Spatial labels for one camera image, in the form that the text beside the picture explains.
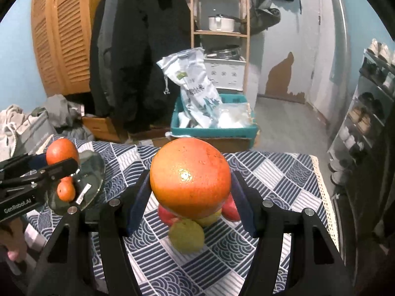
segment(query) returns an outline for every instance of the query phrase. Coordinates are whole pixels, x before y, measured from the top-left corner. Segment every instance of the teal basket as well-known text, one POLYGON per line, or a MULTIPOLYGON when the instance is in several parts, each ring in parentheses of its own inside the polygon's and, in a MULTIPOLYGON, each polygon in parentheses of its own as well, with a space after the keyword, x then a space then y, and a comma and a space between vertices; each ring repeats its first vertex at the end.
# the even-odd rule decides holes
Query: teal basket
MULTIPOLYGON (((220 94, 223 103, 246 103, 247 99, 242 94, 220 94)), ((250 139, 250 148, 254 145, 258 126, 252 125, 246 128, 229 128, 229 129, 202 129, 202 128, 179 128, 178 113, 184 111, 181 98, 178 97, 173 116, 171 117, 171 132, 174 136, 189 135, 195 138, 247 138, 250 139)), ((251 116, 255 122, 254 112, 251 116)))

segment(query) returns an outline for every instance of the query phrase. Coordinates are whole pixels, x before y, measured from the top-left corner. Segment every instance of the white box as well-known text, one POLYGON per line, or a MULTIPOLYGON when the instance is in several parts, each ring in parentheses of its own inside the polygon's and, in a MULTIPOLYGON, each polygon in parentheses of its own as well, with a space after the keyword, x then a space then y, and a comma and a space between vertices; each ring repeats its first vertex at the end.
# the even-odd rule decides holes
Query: white box
POLYGON ((224 59, 204 59, 207 76, 217 89, 243 91, 246 62, 224 59))

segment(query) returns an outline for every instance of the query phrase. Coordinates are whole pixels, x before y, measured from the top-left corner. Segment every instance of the green logo on bag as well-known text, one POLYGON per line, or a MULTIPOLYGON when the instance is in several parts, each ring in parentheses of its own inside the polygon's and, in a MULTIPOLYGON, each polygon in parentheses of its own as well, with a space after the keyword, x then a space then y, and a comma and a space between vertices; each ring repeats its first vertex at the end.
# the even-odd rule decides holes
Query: green logo on bag
POLYGON ((177 79, 181 80, 182 78, 187 77, 188 75, 186 74, 186 72, 179 72, 177 73, 177 79))

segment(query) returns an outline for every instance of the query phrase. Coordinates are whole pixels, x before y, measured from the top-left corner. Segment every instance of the bag drawstring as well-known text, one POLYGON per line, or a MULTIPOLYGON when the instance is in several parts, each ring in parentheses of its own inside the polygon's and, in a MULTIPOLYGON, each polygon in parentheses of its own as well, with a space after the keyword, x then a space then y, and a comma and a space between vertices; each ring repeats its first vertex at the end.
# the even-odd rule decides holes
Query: bag drawstring
POLYGON ((170 94, 169 85, 167 83, 167 76, 165 74, 163 76, 165 77, 165 84, 166 84, 166 88, 165 88, 165 91, 163 91, 163 93, 164 94, 170 94))

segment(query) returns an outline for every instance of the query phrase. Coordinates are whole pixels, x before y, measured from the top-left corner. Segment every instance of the blue wall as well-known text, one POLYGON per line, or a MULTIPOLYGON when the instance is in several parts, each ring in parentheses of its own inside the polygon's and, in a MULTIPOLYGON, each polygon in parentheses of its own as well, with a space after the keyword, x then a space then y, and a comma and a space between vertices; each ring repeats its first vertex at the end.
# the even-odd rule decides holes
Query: blue wall
POLYGON ((392 52, 395 43, 367 0, 343 0, 343 3, 346 7, 351 47, 351 74, 347 91, 352 96, 358 83, 363 50, 369 47, 373 38, 388 45, 392 52))
POLYGON ((17 0, 0 23, 0 111, 19 105, 31 111, 47 96, 33 51, 32 0, 17 0))

